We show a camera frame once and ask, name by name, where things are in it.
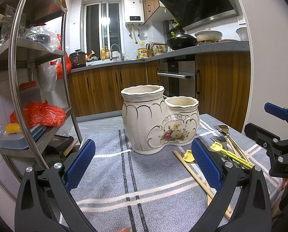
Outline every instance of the window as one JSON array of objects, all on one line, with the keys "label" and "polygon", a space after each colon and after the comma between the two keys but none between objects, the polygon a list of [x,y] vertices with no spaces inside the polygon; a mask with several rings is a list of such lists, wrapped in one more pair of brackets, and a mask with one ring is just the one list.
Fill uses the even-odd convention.
[{"label": "window", "polygon": [[85,52],[100,57],[101,46],[111,50],[112,44],[122,47],[120,2],[92,3],[84,9]]}]

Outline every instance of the faucet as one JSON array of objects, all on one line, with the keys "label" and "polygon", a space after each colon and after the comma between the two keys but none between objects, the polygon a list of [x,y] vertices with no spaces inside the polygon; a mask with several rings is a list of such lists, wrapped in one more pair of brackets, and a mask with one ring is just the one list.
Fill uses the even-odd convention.
[{"label": "faucet", "polygon": [[119,45],[116,44],[116,43],[112,44],[112,46],[111,46],[111,57],[110,57],[110,60],[113,60],[113,46],[114,45],[116,45],[118,47],[118,50],[119,50],[119,53],[120,53],[120,56],[121,56],[121,61],[124,61],[123,53],[121,52],[121,49],[120,49]]}]

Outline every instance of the blue clamp pad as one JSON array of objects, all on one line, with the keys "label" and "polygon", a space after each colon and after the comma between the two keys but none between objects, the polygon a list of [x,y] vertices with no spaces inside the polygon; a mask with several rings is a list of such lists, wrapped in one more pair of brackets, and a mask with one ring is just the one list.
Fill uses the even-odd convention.
[{"label": "blue clamp pad", "polygon": [[77,188],[87,167],[95,155],[96,145],[94,141],[88,140],[84,145],[77,158],[66,172],[65,188],[70,192],[71,189]]},{"label": "blue clamp pad", "polygon": [[202,147],[200,142],[196,139],[191,144],[192,155],[199,165],[202,173],[204,174],[210,187],[215,188],[217,191],[222,186],[221,172],[213,162],[207,151]]},{"label": "blue clamp pad", "polygon": [[288,119],[288,111],[279,107],[279,106],[276,106],[274,104],[271,104],[271,103],[266,103],[264,105],[264,110],[265,112],[279,118],[279,119],[282,119],[282,120],[287,120]]}]

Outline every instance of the table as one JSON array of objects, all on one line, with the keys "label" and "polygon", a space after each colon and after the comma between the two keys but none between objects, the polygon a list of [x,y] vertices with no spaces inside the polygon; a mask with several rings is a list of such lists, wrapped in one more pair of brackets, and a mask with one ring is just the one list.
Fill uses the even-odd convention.
[{"label": "table", "polygon": [[[213,128],[223,124],[200,115],[196,137],[210,147]],[[264,173],[271,199],[278,194],[280,178],[270,177],[266,150],[241,133],[230,128],[231,137],[245,151],[250,161]],[[183,147],[165,146],[153,155],[140,155],[131,149],[124,130],[86,135],[96,143],[96,154],[83,178],[71,194],[87,219],[98,232],[116,232],[126,226],[133,232],[189,231],[207,208],[207,195],[172,153],[181,156],[191,144]],[[192,169],[203,179],[196,165]],[[234,210],[239,188],[233,195]],[[67,225],[63,217],[62,224]],[[220,225],[227,223],[225,218]]]}]

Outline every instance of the water heater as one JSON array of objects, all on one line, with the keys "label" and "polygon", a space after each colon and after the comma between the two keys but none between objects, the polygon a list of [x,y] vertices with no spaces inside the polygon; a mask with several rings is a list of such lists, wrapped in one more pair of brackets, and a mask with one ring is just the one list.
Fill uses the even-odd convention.
[{"label": "water heater", "polygon": [[126,24],[144,24],[144,10],[142,0],[125,0]]}]

